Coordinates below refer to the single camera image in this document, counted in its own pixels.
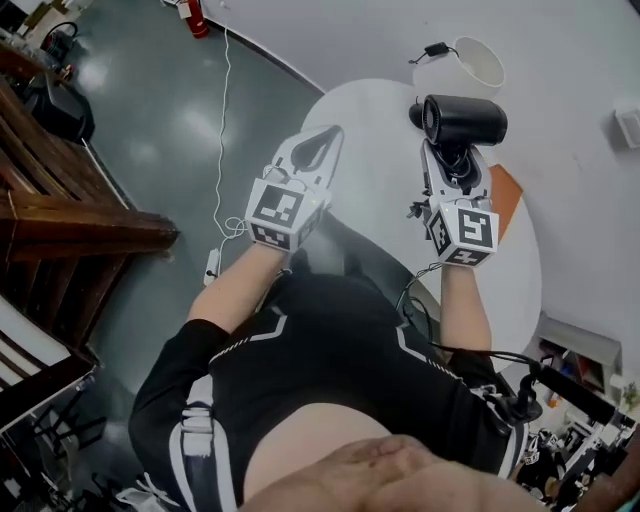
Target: power adapter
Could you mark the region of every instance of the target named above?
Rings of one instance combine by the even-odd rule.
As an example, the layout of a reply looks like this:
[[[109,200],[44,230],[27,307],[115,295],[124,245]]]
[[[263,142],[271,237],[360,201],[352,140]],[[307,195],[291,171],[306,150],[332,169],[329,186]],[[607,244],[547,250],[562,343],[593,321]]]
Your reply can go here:
[[[424,49],[424,53],[422,55],[420,55],[420,57],[418,59],[410,60],[409,64],[417,64],[425,56],[426,57],[437,57],[438,55],[444,55],[444,54],[449,53],[449,52],[454,52],[456,55],[458,55],[458,52],[454,48],[451,48],[450,46],[447,46],[447,43],[445,43],[444,41],[440,42],[440,43],[435,43],[435,44],[427,46]]]
[[[207,260],[207,268],[204,271],[202,282],[205,286],[209,286],[218,277],[218,262],[220,261],[220,249],[214,249],[209,253]]]

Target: floor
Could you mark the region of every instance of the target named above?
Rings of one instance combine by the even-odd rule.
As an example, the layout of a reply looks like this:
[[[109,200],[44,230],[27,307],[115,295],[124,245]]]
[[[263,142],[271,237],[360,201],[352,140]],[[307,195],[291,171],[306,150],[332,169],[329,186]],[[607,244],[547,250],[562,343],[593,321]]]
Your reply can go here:
[[[181,231],[168,255],[137,259],[93,332],[103,368],[83,404],[109,421],[103,440],[83,451],[82,488],[92,471],[127,485],[140,472],[126,431],[133,398],[220,245],[212,216],[226,63],[221,32],[195,40],[177,11],[158,1],[99,0],[79,26],[71,60],[96,121],[92,145],[138,209],[166,215]],[[233,39],[229,58],[221,219],[243,216],[253,179],[320,97]],[[307,243],[314,270],[339,272],[348,250],[390,300],[398,296],[410,276],[395,260],[330,217],[321,228]],[[228,243],[223,267],[249,244],[248,237]]]

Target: hand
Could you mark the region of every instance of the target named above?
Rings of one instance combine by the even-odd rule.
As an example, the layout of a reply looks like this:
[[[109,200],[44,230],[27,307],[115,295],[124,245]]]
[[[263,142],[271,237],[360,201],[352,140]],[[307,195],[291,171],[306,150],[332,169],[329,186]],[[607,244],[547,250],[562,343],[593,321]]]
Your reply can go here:
[[[329,199],[326,190],[311,190],[300,180],[256,179],[245,215],[249,234],[255,242],[295,252],[317,226]]]
[[[512,482],[447,462],[407,436],[360,441],[267,487],[241,512],[537,512]]]

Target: fire extinguisher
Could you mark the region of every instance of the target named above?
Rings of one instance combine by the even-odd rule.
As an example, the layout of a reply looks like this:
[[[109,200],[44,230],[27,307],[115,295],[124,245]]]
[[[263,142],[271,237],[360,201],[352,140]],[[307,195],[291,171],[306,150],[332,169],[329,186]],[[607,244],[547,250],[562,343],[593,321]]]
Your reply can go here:
[[[200,39],[209,35],[209,25],[202,14],[200,0],[181,0],[178,10],[180,17],[186,18],[193,37]]]

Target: cable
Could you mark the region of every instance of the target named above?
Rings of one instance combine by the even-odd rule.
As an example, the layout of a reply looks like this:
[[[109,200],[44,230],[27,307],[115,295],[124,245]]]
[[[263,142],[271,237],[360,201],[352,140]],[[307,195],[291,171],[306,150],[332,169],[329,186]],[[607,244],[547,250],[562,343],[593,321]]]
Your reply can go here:
[[[467,158],[469,155],[468,147],[458,148],[458,149],[462,149],[462,153],[457,155],[456,161],[452,164],[447,162],[447,160],[444,158],[444,155],[442,154],[442,147],[439,144],[432,146],[432,149],[433,149],[433,154],[438,160],[438,162],[440,162],[440,164],[442,164],[443,167],[448,169],[454,178],[457,178],[457,179],[466,178],[471,172],[471,164],[469,163],[469,159]],[[467,169],[464,172],[464,174],[460,173],[458,169],[463,163],[467,164]]]
[[[432,263],[431,265],[429,265],[427,268],[423,268],[422,270],[419,270],[418,272],[416,272],[416,275],[413,276],[413,278],[409,281],[409,284],[407,284],[407,286],[405,286],[402,289],[402,292],[400,292],[400,297],[398,297],[398,300],[396,302],[395,310],[398,311],[398,308],[400,307],[400,303],[402,302],[402,299],[404,298],[405,294],[407,293],[407,290],[409,288],[411,288],[413,283],[415,283],[418,279],[420,279],[427,272],[432,272],[434,270],[438,270],[441,266],[442,266],[442,263],[435,262],[435,263]]]
[[[47,40],[47,37],[49,37],[51,34],[53,34],[53,31],[56,30],[57,28],[60,28],[64,25],[71,25],[71,27],[73,28],[73,34],[71,34],[70,37],[76,37],[78,35],[78,25],[76,23],[74,23],[73,21],[63,21],[62,23],[58,23],[55,27],[53,27],[51,30],[49,30],[49,32],[47,32],[47,35],[44,36],[44,39],[42,40],[42,43],[40,43],[40,47],[42,48],[42,45],[44,44],[44,42]]]
[[[451,46],[447,46],[447,50],[455,53],[458,56],[458,58],[460,58],[460,54],[458,53],[458,50],[456,50],[455,48],[451,48]]]
[[[516,354],[515,352],[505,352],[503,350],[472,350],[467,348],[447,347],[446,345],[440,345],[432,341],[430,341],[429,344],[446,352],[472,352],[474,354],[494,357],[496,359],[502,359],[504,361],[511,361],[512,363],[521,363],[527,365],[540,364],[538,363],[538,361],[529,356],[525,356],[524,354]]]
[[[281,169],[280,167],[276,167],[275,165],[271,165],[271,164],[264,166],[264,169],[262,170],[262,179],[266,179],[272,169],[277,169],[279,172],[282,172],[285,174],[286,181],[284,181],[283,184],[288,183],[289,181],[297,181],[298,183],[302,183],[302,186],[304,187],[304,192],[309,190],[309,186],[304,181],[302,181],[299,178],[291,177],[291,175],[284,169]]]
[[[231,61],[229,60],[229,35],[228,35],[229,25],[225,19],[224,23],[224,58],[227,61],[227,73],[224,77],[224,92],[222,93],[222,119],[220,121],[220,135],[218,137],[220,143],[220,155],[218,156],[218,181],[216,183],[216,198],[218,199],[218,204],[216,205],[216,209],[213,212],[213,221],[218,226],[220,233],[223,236],[222,243],[220,244],[220,256],[218,258],[218,266],[216,269],[216,276],[220,275],[220,270],[222,268],[222,251],[224,250],[224,244],[227,240],[233,240],[234,238],[238,238],[242,236],[247,230],[247,225],[244,219],[240,217],[229,217],[224,221],[224,228],[220,225],[218,221],[218,211],[220,210],[220,205],[222,203],[222,198],[220,197],[220,183],[222,182],[222,159],[224,157],[224,143],[222,142],[222,136],[224,134],[224,129],[227,125],[227,91],[229,89],[229,74],[231,73]]]
[[[429,341],[431,341],[433,339],[433,325],[431,323],[431,317],[429,316],[429,312],[427,311],[427,307],[424,305],[424,303],[418,297],[413,297],[413,296],[409,295],[409,300],[411,302],[417,302],[422,307],[422,312],[424,313],[424,316],[427,319],[427,334],[428,334],[428,338],[427,339]]]
[[[151,477],[149,476],[149,473],[147,473],[146,471],[144,473],[144,478],[147,482],[146,485],[144,484],[144,482],[141,482],[140,480],[136,480],[136,483],[138,484],[138,486],[140,486],[141,489],[145,490],[148,493],[153,494],[156,498],[160,499],[161,501],[164,501],[165,503],[168,503],[169,505],[173,505],[175,507],[180,506],[179,503],[176,503],[171,498],[169,498],[169,495],[165,491],[158,489],[154,485],[154,483],[151,481]]]

